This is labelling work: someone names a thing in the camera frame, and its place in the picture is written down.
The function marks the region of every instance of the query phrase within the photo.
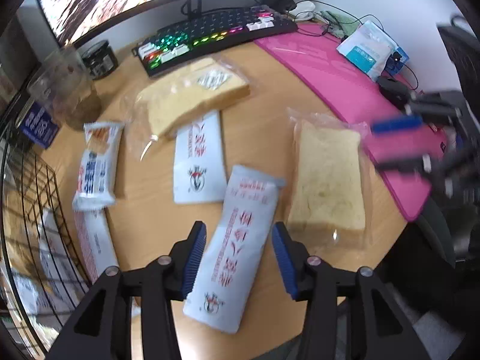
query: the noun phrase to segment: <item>white snack package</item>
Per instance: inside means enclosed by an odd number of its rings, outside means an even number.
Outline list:
[[[74,211],[74,216],[85,268],[94,283],[109,266],[119,266],[105,210]],[[132,302],[131,315],[134,317],[141,309],[134,299]]]
[[[113,189],[123,123],[96,122],[84,126],[87,150],[78,171],[75,211],[100,210],[115,204]]]
[[[254,169],[233,167],[222,218],[203,254],[185,315],[226,333],[236,333],[254,283],[285,185]]]
[[[212,111],[177,132],[173,201],[221,202],[226,189],[220,114]]]
[[[88,292],[88,286],[62,242],[51,210],[44,210],[38,230],[41,235],[38,242],[40,262],[45,276],[51,279],[49,284],[55,295],[74,310]]]

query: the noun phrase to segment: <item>green cloth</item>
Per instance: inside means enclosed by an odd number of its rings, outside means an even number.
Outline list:
[[[331,11],[321,11],[321,17],[329,24],[328,32],[334,37],[344,39],[352,35],[361,23],[347,15],[333,13]]]

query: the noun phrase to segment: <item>monitor stand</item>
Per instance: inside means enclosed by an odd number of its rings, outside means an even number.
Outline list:
[[[194,19],[198,19],[199,17],[202,16],[202,0],[197,0],[197,8],[192,9],[192,0],[187,0],[182,6],[181,6],[181,12],[188,17],[189,21],[192,21]]]

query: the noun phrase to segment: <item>blue sign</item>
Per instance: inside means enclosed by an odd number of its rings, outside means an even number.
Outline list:
[[[52,121],[44,107],[34,102],[20,124],[20,130],[33,142],[47,149],[57,135],[59,126]]]

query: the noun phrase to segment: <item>metal screw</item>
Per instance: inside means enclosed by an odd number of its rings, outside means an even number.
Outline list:
[[[322,259],[318,256],[310,256],[307,259],[307,263],[309,264],[309,266],[319,266],[321,262]]]
[[[107,276],[115,276],[119,271],[120,269],[114,265],[109,266],[107,269],[105,269],[105,273]]]
[[[374,272],[368,266],[363,266],[362,268],[360,268],[360,275],[365,278],[370,278],[373,274]]]
[[[161,266],[167,266],[172,262],[172,258],[170,256],[160,256],[157,261]]]

